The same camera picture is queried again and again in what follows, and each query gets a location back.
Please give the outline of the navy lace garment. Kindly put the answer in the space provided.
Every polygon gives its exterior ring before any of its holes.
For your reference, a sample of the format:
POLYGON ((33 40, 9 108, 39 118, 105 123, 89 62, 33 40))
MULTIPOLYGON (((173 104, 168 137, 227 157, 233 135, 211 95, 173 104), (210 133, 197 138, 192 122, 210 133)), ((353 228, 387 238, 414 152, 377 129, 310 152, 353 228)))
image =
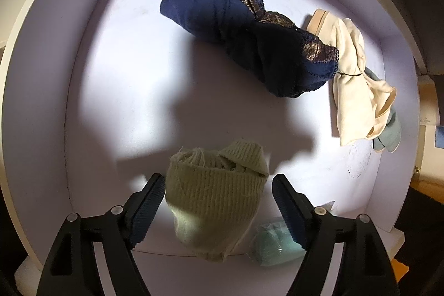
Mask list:
POLYGON ((162 0, 160 12, 222 47, 279 98, 297 98, 334 78, 339 52, 263 0, 162 0))

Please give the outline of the light green knit sock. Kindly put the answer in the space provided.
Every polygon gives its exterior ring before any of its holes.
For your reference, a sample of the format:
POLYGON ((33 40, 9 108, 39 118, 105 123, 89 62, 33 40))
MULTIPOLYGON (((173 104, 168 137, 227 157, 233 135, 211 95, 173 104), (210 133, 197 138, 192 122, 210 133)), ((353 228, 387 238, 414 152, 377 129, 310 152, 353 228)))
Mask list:
POLYGON ((166 174, 176 237, 201 259, 225 261, 250 228, 268 178, 263 148, 255 142, 179 150, 166 174))

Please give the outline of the mint green packet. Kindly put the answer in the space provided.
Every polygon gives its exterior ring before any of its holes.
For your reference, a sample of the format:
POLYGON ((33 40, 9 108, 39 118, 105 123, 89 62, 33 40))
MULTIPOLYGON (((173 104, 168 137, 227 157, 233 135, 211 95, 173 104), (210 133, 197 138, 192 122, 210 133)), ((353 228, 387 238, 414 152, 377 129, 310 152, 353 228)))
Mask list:
POLYGON ((305 253, 293 240, 283 219, 258 225, 248 249, 248 257, 261 267, 286 264, 303 258, 305 253))

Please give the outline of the cream yellow cloth bundle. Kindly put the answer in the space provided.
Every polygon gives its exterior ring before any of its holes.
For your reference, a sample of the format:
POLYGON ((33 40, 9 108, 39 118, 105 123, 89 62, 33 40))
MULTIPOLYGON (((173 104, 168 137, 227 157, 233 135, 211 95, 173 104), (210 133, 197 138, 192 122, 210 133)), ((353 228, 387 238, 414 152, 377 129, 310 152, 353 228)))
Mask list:
POLYGON ((367 58, 360 30, 349 18, 340 19, 317 9, 307 31, 339 52, 338 69, 333 78, 333 99, 340 144, 346 146, 357 140, 380 136, 391 120, 397 90, 386 81, 374 80, 366 74, 367 58))

